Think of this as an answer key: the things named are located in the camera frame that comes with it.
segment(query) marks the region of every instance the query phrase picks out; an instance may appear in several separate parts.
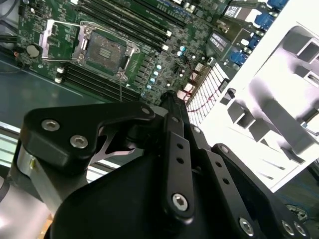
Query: cable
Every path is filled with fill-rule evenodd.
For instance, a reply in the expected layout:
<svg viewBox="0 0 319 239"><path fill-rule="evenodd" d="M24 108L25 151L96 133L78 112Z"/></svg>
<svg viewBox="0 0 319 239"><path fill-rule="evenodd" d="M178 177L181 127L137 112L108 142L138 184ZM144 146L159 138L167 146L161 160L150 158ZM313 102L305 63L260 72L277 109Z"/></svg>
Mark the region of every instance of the cable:
<svg viewBox="0 0 319 239"><path fill-rule="evenodd" d="M189 66L189 68L190 68L190 74L191 74L192 83L195 84L194 71L193 71L193 68L192 68L192 66L191 66L191 63L190 63L189 59L188 59L186 56L185 56L185 60L186 60L186 63L188 64L188 66ZM191 92L192 90L193 90L193 87L192 87L188 92L186 92L186 95L185 95L184 98L183 98L184 101L185 101L186 96L191 95L190 92Z"/></svg>
<svg viewBox="0 0 319 239"><path fill-rule="evenodd" d="M208 104L208 102L212 101L213 98L215 99L214 94L211 95L211 96L207 99L207 101L206 101L204 104L202 104L198 109L193 110L193 111L187 111L187 112L192 113L192 112L197 112L197 111L199 111L199 110L200 110L201 108L203 108L206 104Z"/></svg>
<svg viewBox="0 0 319 239"><path fill-rule="evenodd" d="M0 16L0 20L5 20L7 16L9 16L9 14L13 11L15 5L19 2L19 0L14 0L12 6L10 7L10 9L2 16Z"/></svg>
<svg viewBox="0 0 319 239"><path fill-rule="evenodd" d="M17 41L17 36L3 36L0 35L0 42L3 43L16 43Z"/></svg>
<svg viewBox="0 0 319 239"><path fill-rule="evenodd" d="M5 26L6 28L8 28L10 31L14 32L14 33L18 33L18 29L14 26L12 26L11 24L7 23L4 20L0 20L0 24Z"/></svg>

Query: black metal bracket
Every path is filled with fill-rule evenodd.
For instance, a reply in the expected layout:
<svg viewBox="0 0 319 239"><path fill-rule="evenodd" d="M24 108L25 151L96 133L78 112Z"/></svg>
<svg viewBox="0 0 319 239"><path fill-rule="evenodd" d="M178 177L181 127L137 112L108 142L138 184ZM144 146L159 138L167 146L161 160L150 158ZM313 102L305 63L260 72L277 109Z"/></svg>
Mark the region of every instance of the black metal bracket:
<svg viewBox="0 0 319 239"><path fill-rule="evenodd" d="M96 153L102 127L129 127L154 118L152 109L140 102L36 109L25 116L20 139L29 154L76 174L87 168ZM75 135L81 136L74 139L78 148L70 143Z"/></svg>
<svg viewBox="0 0 319 239"><path fill-rule="evenodd" d="M163 100L162 115L138 102L26 115L17 165L57 210L48 238L310 238L226 145L209 146L172 92ZM91 159L136 147L143 156L86 185Z"/></svg>
<svg viewBox="0 0 319 239"><path fill-rule="evenodd" d="M221 156L247 208L267 238L309 237L298 218L264 185L257 176L224 144L212 151Z"/></svg>

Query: dimm slot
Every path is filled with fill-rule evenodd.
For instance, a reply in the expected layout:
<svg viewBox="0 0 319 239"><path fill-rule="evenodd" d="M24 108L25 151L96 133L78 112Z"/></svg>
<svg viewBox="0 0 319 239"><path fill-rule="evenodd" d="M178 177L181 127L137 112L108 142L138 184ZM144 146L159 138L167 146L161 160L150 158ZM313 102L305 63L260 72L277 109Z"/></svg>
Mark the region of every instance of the dimm slot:
<svg viewBox="0 0 319 239"><path fill-rule="evenodd" d="M110 2L105 2L104 0L91 0L91 1L84 0L84 1L85 2L95 2L96 4L99 4L99 5L107 8L109 11L113 12L114 14L118 15L120 18L125 18L126 20L131 21L131 22L139 25L140 27L153 33L154 35L157 35L158 37L160 37L164 41L167 40L167 35L166 35L167 29L165 29L165 30L161 30L158 28L156 29L156 27L154 26L153 23L150 24L150 23L145 22L145 21L143 22L143 20L140 17L135 16L135 15L131 16L131 15L133 15L131 12L126 12L126 11L119 12L116 8L114 8L114 7L117 7L115 4L112 4Z"/></svg>
<svg viewBox="0 0 319 239"><path fill-rule="evenodd" d="M102 5L100 5L101 8L99 8L98 6L90 3L89 1L87 1L87 3L85 3L85 5L87 7L90 7L91 9L93 9L95 11L98 11L98 12L102 12L103 11L103 15L106 15L109 19L112 19L112 20L116 21L118 24L121 24L121 25L123 25L125 27L129 27L129 28L135 30L136 32L138 32L139 34L150 38L153 41L158 41L158 42L160 42L162 44L165 43L166 39L163 39L163 38L161 38L159 36L155 36L151 32L146 32L143 27L136 26L136 25L134 25L133 22L127 22L127 21L122 20L122 18L120 16L117 16L115 13L112 13L111 11L109 11L108 9L106 9Z"/></svg>
<svg viewBox="0 0 319 239"><path fill-rule="evenodd" d="M77 67L75 65L70 65L64 75L66 81L73 81L81 83L84 88L87 86L91 89L96 89L105 95L119 96L120 95L120 85L116 84L110 80L98 76L97 74L88 71L86 69ZM122 87L122 97L128 101L138 100L139 94Z"/></svg>
<svg viewBox="0 0 319 239"><path fill-rule="evenodd" d="M147 3L146 1L144 0L133 0L135 2L137 2L138 4L150 9L151 11L155 12L157 15L160 15L161 17L164 17L167 21L179 26L179 27L182 27L182 28L185 28L186 27L186 23L185 22L182 22L172 16L170 16L169 14L167 14L166 12L163 12L159 9L157 9L155 6L153 5L150 5L149 3Z"/></svg>
<svg viewBox="0 0 319 239"><path fill-rule="evenodd" d="M118 25L118 24L116 24L114 22L111 22L111 21L109 21L109 20L107 20L107 19L105 19L105 18L103 18L103 17L101 17L99 15L96 15L96 12L94 12L93 10L91 10L91 9L85 7L85 6L81 7L81 11L83 13L91 16L92 18L97 19L102 24L105 24L105 25L107 25L107 26L109 26L109 27L111 27L111 28L113 28L115 30L118 30L119 32L122 32L125 35L130 36L130 37L136 39L137 41L142 42L145 45L148 45L148 46L154 48L155 50L157 50L159 52L161 51L161 46L160 45L158 45L157 43L152 42L150 39L143 38L143 37L139 36L136 32L133 32L131 29L126 29L126 28L124 28L121 25Z"/></svg>

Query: metal bracket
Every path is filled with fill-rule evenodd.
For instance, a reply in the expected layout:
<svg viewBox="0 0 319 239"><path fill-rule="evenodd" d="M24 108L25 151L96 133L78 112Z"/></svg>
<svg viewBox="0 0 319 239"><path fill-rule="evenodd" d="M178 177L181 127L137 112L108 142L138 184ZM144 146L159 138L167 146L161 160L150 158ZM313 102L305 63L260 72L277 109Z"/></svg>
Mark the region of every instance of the metal bracket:
<svg viewBox="0 0 319 239"><path fill-rule="evenodd" d="M175 226L176 222L177 226L188 225L194 219L194 191L189 142L183 137L183 121L168 113L164 119L164 132L162 206Z"/></svg>

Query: capacitor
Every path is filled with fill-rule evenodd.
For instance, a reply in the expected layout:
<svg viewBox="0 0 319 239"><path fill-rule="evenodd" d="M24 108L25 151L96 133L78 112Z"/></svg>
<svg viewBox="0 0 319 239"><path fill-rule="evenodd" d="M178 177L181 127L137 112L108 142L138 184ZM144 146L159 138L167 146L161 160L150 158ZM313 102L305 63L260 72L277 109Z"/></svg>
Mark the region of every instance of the capacitor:
<svg viewBox="0 0 319 239"><path fill-rule="evenodd" d="M189 2L186 2L185 4L184 4L184 8L186 9L186 8L189 8L189 6L190 6L190 3Z"/></svg>
<svg viewBox="0 0 319 239"><path fill-rule="evenodd" d="M192 12L194 12L195 9L196 9L196 6L195 6L195 5L192 5L192 6L189 7L189 9L190 9Z"/></svg>

